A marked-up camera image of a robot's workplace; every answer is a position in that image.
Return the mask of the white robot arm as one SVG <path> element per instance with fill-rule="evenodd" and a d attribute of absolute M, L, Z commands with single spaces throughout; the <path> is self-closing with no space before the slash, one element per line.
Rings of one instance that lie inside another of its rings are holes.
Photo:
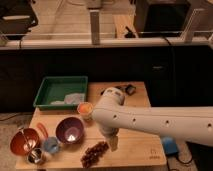
<path fill-rule="evenodd" d="M 213 107 L 132 107 L 124 101 L 121 90 L 109 87 L 94 106 L 92 118 L 104 137 L 123 128 L 213 147 Z"/>

